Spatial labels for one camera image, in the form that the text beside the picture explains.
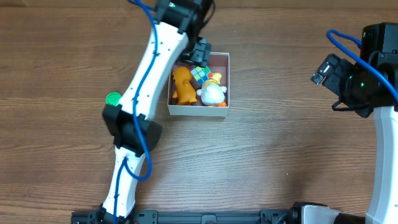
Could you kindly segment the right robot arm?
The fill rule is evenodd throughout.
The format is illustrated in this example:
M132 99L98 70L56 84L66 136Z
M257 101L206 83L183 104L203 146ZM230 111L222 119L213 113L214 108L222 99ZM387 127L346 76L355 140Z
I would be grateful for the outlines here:
M374 119L377 147L371 203L361 217L296 202L278 223L397 223L397 24L366 26L360 39L334 29L326 36L355 63L330 54L311 80L338 96L333 111L354 111Z

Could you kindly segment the orange dinosaur toy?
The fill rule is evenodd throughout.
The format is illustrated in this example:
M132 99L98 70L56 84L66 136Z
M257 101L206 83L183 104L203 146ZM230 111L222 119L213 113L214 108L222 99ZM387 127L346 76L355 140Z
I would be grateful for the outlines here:
M197 102L196 91L192 87L190 81L192 80L192 74L187 67L178 67L172 72L173 83L175 85L175 91L172 98L178 99L178 105L191 105Z

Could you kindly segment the colourful puzzle cube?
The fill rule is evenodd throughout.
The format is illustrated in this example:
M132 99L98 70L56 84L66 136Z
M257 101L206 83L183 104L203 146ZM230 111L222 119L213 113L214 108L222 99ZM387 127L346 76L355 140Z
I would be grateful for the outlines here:
M198 66L192 66L189 68L189 71L199 85L204 84L213 76L209 67L202 68Z

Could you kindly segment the white plush duck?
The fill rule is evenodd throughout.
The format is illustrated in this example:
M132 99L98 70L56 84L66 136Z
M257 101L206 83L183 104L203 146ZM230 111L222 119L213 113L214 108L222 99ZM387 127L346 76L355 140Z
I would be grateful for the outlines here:
M197 90L197 95L205 106L227 107L225 101L226 86L221 86L221 73L214 73L213 76L202 84Z

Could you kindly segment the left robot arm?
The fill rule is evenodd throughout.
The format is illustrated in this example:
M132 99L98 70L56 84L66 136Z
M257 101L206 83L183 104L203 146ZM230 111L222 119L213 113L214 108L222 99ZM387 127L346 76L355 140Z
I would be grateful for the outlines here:
M162 127L154 121L160 92L178 61L204 67L211 44L199 36L215 11L212 0L162 0L155 7L134 0L149 19L146 51L132 82L120 98L107 96L103 119L113 136L114 172L108 196L94 212L72 213L72 223L129 223L137 183L152 173L150 152Z

